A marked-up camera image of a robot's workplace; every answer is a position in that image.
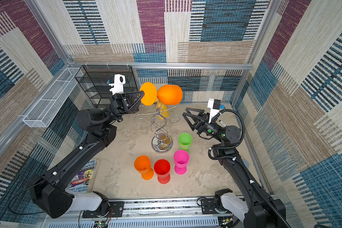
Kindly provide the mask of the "yellow wine glass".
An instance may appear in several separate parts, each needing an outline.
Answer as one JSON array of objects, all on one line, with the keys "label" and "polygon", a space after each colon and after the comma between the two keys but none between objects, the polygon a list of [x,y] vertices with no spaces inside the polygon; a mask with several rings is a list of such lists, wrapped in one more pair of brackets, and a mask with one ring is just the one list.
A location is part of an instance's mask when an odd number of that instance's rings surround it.
[{"label": "yellow wine glass", "polygon": [[159,111],[160,111],[160,115],[157,116],[158,119],[162,120],[165,118],[168,118],[169,117],[169,111],[168,111],[168,108],[165,104],[161,103],[160,101],[157,101],[156,103],[156,107],[159,108]]}]

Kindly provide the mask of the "pink wine glass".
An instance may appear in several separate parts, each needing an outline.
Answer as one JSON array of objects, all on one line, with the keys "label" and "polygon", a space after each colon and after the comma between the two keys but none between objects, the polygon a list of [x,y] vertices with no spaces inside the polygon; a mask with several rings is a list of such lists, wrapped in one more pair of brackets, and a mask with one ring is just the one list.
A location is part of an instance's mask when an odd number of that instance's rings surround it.
[{"label": "pink wine glass", "polygon": [[190,160],[189,153],[185,150],[178,150],[174,156],[175,167],[174,170],[178,175],[184,175],[187,172],[187,165]]}]

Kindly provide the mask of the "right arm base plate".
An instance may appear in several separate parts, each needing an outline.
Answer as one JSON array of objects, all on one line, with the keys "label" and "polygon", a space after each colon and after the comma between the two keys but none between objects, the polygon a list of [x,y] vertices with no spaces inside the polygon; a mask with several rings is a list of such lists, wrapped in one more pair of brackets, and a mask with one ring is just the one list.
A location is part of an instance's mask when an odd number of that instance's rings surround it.
[{"label": "right arm base plate", "polygon": [[232,212],[228,210],[217,209],[214,199],[212,198],[199,197],[197,198],[196,203],[199,207],[201,207],[201,212],[203,215],[205,214],[232,214]]}]

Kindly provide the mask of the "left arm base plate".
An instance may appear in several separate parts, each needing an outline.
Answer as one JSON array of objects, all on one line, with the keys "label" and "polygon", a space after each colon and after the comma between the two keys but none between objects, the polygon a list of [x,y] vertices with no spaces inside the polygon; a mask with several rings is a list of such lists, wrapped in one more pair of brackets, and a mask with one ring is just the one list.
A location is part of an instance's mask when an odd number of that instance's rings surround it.
[{"label": "left arm base plate", "polygon": [[120,218],[123,215],[124,201],[110,201],[100,206],[96,211],[84,211],[82,213],[83,219],[96,218]]}]

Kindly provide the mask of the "red wine glass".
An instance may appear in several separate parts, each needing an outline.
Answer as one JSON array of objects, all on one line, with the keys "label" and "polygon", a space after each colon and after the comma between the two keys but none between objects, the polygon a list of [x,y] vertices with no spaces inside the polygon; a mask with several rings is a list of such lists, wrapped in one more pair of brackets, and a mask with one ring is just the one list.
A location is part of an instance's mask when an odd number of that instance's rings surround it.
[{"label": "red wine glass", "polygon": [[158,182],[161,184],[166,184],[170,181],[170,170],[171,165],[165,159],[160,159],[154,164],[154,172],[157,175]]}]

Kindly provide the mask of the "green wine glass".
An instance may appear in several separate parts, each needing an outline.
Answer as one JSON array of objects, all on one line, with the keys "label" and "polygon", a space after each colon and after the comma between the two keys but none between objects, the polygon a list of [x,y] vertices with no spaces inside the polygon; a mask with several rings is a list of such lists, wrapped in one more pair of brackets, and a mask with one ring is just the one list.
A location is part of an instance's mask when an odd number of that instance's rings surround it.
[{"label": "green wine glass", "polygon": [[193,138],[189,133],[181,133],[178,137],[179,149],[190,152]]}]

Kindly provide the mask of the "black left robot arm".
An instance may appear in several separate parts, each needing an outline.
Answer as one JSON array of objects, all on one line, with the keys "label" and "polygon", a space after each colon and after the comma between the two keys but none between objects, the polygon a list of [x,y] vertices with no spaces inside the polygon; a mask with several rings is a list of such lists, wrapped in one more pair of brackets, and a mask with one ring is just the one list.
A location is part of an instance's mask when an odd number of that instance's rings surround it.
[{"label": "black left robot arm", "polygon": [[107,216],[110,206],[105,195],[71,192],[67,187],[80,169],[115,139],[117,127],[113,122],[121,122],[123,115],[138,112],[143,97],[143,91],[115,94],[107,108],[79,111],[77,120],[87,135],[52,169],[42,176],[34,174],[30,177],[28,187],[34,204],[53,219],[70,211],[89,211],[97,217]]}]

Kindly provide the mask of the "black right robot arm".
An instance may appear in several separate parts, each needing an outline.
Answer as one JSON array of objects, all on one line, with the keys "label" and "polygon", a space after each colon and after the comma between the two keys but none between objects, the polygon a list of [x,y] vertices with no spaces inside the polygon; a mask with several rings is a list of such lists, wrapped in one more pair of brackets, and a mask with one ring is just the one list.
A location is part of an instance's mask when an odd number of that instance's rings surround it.
[{"label": "black right robot arm", "polygon": [[214,196],[216,209],[231,212],[245,228],[289,228],[285,205],[280,199],[273,199],[257,182],[237,150],[245,136],[244,123],[237,127],[220,126],[216,122],[226,112],[243,120],[232,109],[220,110],[212,117],[204,110],[187,107],[182,114],[198,135],[205,133],[208,140],[219,142],[208,149],[208,157],[218,161],[228,171],[243,195],[244,199],[240,199],[228,189],[217,191]]}]

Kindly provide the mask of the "orange wine glass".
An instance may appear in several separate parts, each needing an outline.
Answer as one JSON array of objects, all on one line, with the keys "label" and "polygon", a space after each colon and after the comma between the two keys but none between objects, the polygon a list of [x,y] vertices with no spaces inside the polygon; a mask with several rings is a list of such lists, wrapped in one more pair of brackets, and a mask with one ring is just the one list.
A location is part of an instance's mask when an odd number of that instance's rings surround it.
[{"label": "orange wine glass", "polygon": [[148,156],[141,155],[134,162],[135,169],[141,174],[144,180],[150,180],[154,176],[151,160]]},{"label": "orange wine glass", "polygon": [[164,85],[159,89],[150,82],[144,83],[140,91],[144,92],[141,102],[151,106],[157,100],[165,105],[178,105],[183,98],[183,91],[178,85]]}]

